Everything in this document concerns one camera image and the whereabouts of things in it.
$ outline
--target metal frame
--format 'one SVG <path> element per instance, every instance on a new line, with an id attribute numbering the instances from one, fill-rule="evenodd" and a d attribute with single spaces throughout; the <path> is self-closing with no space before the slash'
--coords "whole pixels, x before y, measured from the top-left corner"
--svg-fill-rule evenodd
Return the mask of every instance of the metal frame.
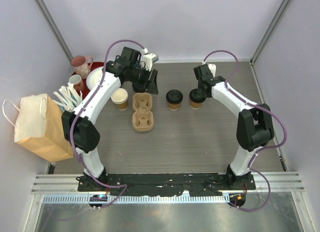
<path id="1" fill-rule="evenodd" d="M 249 190 L 249 193 L 268 192 L 267 183 L 257 173 L 254 176 L 256 190 Z M 272 192 L 291 192 L 297 208 L 301 224 L 305 231 L 315 231 L 314 224 L 310 220 L 310 213 L 305 203 L 305 191 L 301 178 L 297 172 L 265 172 L 269 180 Z M 38 174 L 32 188 L 33 202 L 29 212 L 24 232 L 33 232 L 39 216 L 41 216 L 41 205 L 45 203 L 88 203 L 88 198 L 94 192 L 78 192 L 77 176 L 81 174 Z M 243 190 L 224 190 L 222 196 L 190 197 L 185 191 L 181 196 L 160 198 L 160 197 L 122 197 L 118 203 L 219 203 L 229 200 L 229 193 L 243 192 Z"/>
<path id="2" fill-rule="evenodd" d="M 257 173 L 252 173 L 257 189 L 248 192 L 267 192 L 265 180 Z M 265 172 L 272 192 L 304 192 L 304 187 L 297 172 Z M 78 192 L 76 177 L 82 174 L 38 174 L 35 178 L 31 194 L 88 194 Z M 243 190 L 223 190 L 222 192 L 243 192 Z"/>
<path id="3" fill-rule="evenodd" d="M 50 27 L 51 31 L 53 32 L 56 40 L 58 41 L 58 43 L 60 44 L 62 50 L 64 51 L 65 55 L 68 57 L 68 59 L 71 61 L 72 59 L 72 54 L 63 38 L 63 36 L 61 35 L 58 27 L 56 26 L 55 21 L 53 20 L 48 8 L 46 7 L 45 3 L 43 0 L 34 0 L 35 3 L 38 5 L 39 10 L 41 11 L 41 13 L 43 14 L 48 26 Z"/>
<path id="4" fill-rule="evenodd" d="M 33 201 L 30 207 L 30 211 L 27 217 L 26 226 L 24 232 L 34 232 L 36 229 L 37 221 L 40 216 L 41 206 L 44 200 L 43 194 L 33 195 Z"/>
<path id="5" fill-rule="evenodd" d="M 266 30 L 264 36 L 262 37 L 262 40 L 260 42 L 260 44 L 258 45 L 252 59 L 251 59 L 251 63 L 255 64 L 255 62 L 257 61 L 261 51 L 263 50 L 263 48 L 265 47 L 266 43 L 268 42 L 270 36 L 272 35 L 272 33 L 274 32 L 276 26 L 278 25 L 280 19 L 282 18 L 282 16 L 284 15 L 287 7 L 289 6 L 289 4 L 291 3 L 292 0 L 282 0 L 278 10 L 276 11 L 268 29 Z"/>

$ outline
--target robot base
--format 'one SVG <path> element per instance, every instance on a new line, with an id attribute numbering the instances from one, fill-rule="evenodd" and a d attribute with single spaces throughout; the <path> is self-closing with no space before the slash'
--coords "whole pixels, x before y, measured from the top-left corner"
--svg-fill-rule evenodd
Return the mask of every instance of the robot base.
<path id="1" fill-rule="evenodd" d="M 251 181 L 253 181 L 251 179 L 253 178 L 253 176 L 251 175 L 251 172 L 241 176 L 236 176 L 235 173 L 232 171 L 230 164 L 226 168 L 226 172 L 227 172 L 226 173 L 227 183 L 231 186 L 231 188 L 239 188 L 239 187 L 242 187 L 246 181 L 249 181 L 247 185 L 250 184 Z"/>
<path id="2" fill-rule="evenodd" d="M 108 175 L 106 173 L 106 168 L 103 169 L 102 174 L 97 178 L 101 183 L 108 184 Z M 94 181 L 91 176 L 83 173 L 83 176 L 77 177 L 78 184 L 78 191 L 79 192 L 91 192 L 91 191 L 106 191 L 106 187 L 98 184 Z"/>
<path id="3" fill-rule="evenodd" d="M 185 190 L 189 191 L 190 196 L 214 196 L 221 195 L 223 190 L 244 189 L 244 182 L 239 186 L 231 186 L 229 177 L 228 174 L 218 173 L 108 174 L 103 178 L 99 177 L 99 180 L 103 179 L 104 183 L 109 185 L 127 184 L 124 196 L 171 197 L 182 195 Z M 88 175 L 78 178 L 78 191 L 106 191 L 105 187 L 98 185 Z M 255 190 L 253 175 L 248 174 L 246 179 L 244 181 L 247 181 L 247 190 Z M 110 190 L 110 194 L 115 196 L 120 192 L 120 189 Z"/>

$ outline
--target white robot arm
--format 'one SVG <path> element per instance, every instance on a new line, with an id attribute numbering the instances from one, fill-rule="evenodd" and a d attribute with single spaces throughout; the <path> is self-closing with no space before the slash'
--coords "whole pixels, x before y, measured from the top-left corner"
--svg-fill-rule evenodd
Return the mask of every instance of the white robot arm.
<path id="1" fill-rule="evenodd" d="M 100 161 L 97 149 L 100 135 L 94 127 L 99 113 L 111 95 L 125 81 L 137 84 L 145 92 L 158 94 L 158 72 L 152 69 L 153 63 L 157 60 L 158 56 L 156 54 L 145 53 L 141 56 L 139 51 L 124 47 L 122 54 L 117 56 L 115 61 L 107 62 L 103 81 L 101 81 L 101 75 L 99 81 L 82 103 L 72 113 L 68 111 L 63 113 L 63 131 L 65 139 L 68 141 L 70 141 L 71 124 L 76 115 L 80 114 L 73 130 L 73 140 L 77 154 L 82 156 L 86 167 L 84 172 L 88 178 L 90 178 L 90 173 L 102 183 L 106 183 L 107 178 L 106 169 Z M 83 110 L 84 104 L 88 102 L 89 104 Z"/>
<path id="2" fill-rule="evenodd" d="M 194 73 L 198 80 L 198 95 L 220 101 L 238 119 L 236 136 L 239 147 L 226 172 L 231 186 L 242 185 L 250 174 L 250 166 L 256 158 L 256 151 L 266 146 L 274 137 L 271 115 L 249 106 L 248 104 L 257 105 L 257 103 L 241 95 L 229 83 L 225 83 L 223 77 L 216 77 L 215 66 L 202 64 L 194 68 Z M 245 102 L 231 93 L 230 89 Z M 259 106 L 270 110 L 267 104 Z"/>

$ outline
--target floor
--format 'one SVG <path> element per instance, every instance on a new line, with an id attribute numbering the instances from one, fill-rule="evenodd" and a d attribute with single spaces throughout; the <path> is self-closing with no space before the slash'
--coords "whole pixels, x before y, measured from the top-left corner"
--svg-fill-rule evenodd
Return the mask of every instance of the floor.
<path id="1" fill-rule="evenodd" d="M 129 107 L 120 111 L 109 100 L 95 124 L 101 135 L 98 151 L 108 173 L 224 172 L 235 157 L 237 120 L 219 101 L 207 99 L 194 110 L 189 106 L 189 92 L 197 87 L 193 68 L 197 63 L 155 64 L 158 70 L 158 95 L 153 95 L 154 128 L 136 132 L 132 125 L 131 83 L 125 83 Z M 216 63 L 216 75 L 228 77 L 235 63 Z M 260 97 L 248 62 L 241 62 L 230 84 L 248 99 L 260 103 Z M 166 93 L 180 90 L 181 107 L 172 111 Z M 275 149 L 259 154 L 254 168 L 283 171 Z M 83 168 L 76 159 L 60 161 L 55 173 L 78 174 Z"/>
<path id="2" fill-rule="evenodd" d="M 258 207 L 266 196 L 247 194 L 244 207 Z M 269 203 L 253 213 L 226 203 L 115 204 L 96 211 L 89 209 L 79 216 L 76 214 L 89 208 L 87 204 L 43 204 L 41 208 L 35 229 L 38 232 L 303 231 L 290 192 L 272 193 Z"/>

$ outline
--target paper bag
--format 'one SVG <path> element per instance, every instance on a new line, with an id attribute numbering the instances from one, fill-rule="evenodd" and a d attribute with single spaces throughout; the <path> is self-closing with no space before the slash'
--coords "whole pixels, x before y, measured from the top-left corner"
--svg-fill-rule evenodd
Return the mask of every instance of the paper bag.
<path id="1" fill-rule="evenodd" d="M 50 162 L 74 156 L 69 142 L 64 137 L 62 110 L 47 94 L 21 98 L 18 110 L 15 125 L 9 121 L 15 126 L 15 143 Z M 7 118 L 3 105 L 2 111 Z"/>

